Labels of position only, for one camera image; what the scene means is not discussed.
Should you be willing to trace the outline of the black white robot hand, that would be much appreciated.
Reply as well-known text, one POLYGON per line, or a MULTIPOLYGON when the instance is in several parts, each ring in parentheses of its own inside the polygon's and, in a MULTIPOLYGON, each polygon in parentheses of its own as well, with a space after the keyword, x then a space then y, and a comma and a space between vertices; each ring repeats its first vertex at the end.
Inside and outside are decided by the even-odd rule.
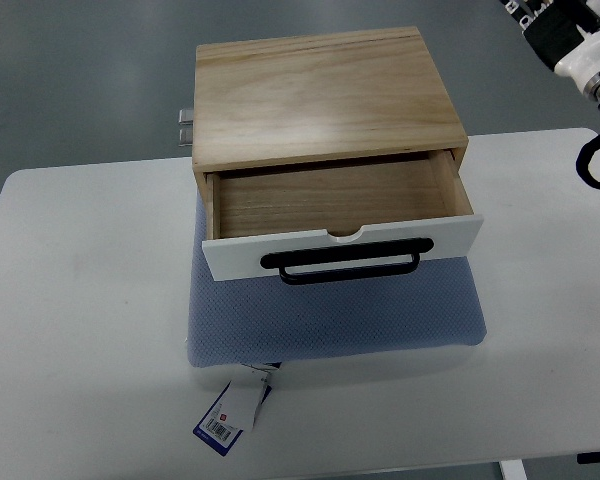
POLYGON ((583 91, 600 74, 600 1, 503 1, 536 56, 583 91))

